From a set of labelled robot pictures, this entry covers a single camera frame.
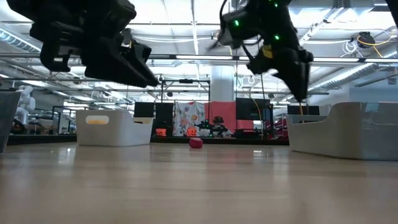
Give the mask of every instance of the white plastic bin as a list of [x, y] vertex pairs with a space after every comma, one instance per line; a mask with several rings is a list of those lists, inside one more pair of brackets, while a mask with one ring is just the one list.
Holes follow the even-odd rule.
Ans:
[[345, 159], [398, 160], [398, 104], [338, 103], [324, 116], [287, 116], [293, 151]]
[[149, 144], [152, 123], [153, 118], [132, 118], [128, 111], [80, 110], [76, 112], [77, 142], [116, 147]]

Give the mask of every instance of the wooden floor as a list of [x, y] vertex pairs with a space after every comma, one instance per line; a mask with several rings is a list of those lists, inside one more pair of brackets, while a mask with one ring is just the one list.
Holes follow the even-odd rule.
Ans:
[[8, 147], [0, 223], [397, 223], [398, 163], [285, 147]]

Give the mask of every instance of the patterned fabric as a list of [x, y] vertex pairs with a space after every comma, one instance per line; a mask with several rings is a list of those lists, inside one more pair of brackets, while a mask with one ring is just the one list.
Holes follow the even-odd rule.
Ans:
[[205, 120], [205, 105], [203, 103], [176, 103], [174, 107], [173, 136], [197, 135], [201, 121]]

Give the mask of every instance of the black monitor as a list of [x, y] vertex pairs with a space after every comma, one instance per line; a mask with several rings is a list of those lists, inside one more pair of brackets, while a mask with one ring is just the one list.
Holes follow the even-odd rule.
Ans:
[[252, 121], [270, 120], [271, 119], [270, 105], [271, 105], [270, 100], [237, 98], [236, 119], [252, 120]]
[[[319, 106], [302, 106], [303, 115], [320, 115]], [[300, 106], [287, 106], [287, 114], [301, 115]]]
[[134, 105], [135, 118], [153, 118], [155, 103], [136, 102]]

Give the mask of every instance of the computer monitor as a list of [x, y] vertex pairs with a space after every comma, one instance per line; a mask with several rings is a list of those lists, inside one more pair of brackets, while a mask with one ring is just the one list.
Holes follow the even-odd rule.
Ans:
[[236, 99], [236, 119], [238, 120], [270, 120], [270, 100], [237, 98]]
[[[302, 106], [303, 115], [320, 115], [319, 106]], [[301, 115], [300, 106], [288, 106], [287, 114]]]

